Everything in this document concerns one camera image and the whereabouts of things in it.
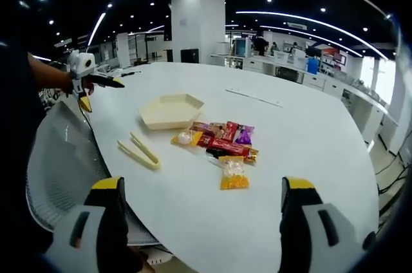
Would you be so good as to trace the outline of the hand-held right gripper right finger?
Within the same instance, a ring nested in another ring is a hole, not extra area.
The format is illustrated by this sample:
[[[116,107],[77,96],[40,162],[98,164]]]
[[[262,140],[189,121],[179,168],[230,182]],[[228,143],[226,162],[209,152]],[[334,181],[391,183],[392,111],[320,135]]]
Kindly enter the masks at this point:
[[[351,222],[306,179],[282,179],[281,214],[280,272],[351,272],[376,242],[375,231],[358,240]]]

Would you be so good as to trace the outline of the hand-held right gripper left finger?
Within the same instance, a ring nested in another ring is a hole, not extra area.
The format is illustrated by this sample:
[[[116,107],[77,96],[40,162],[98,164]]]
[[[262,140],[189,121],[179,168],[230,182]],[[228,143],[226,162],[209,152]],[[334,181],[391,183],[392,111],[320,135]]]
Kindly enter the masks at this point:
[[[127,234],[124,179],[106,178],[60,220],[44,257],[55,272],[112,272],[124,259]]]

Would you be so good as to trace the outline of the person's left hand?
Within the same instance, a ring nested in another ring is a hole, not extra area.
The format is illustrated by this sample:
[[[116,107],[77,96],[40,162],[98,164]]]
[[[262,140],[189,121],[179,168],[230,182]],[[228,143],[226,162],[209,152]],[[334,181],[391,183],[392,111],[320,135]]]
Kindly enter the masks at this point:
[[[91,95],[94,92],[94,84],[90,81],[90,77],[86,76],[82,78],[82,87]],[[73,82],[69,73],[65,73],[63,77],[62,90],[66,94],[73,92]]]

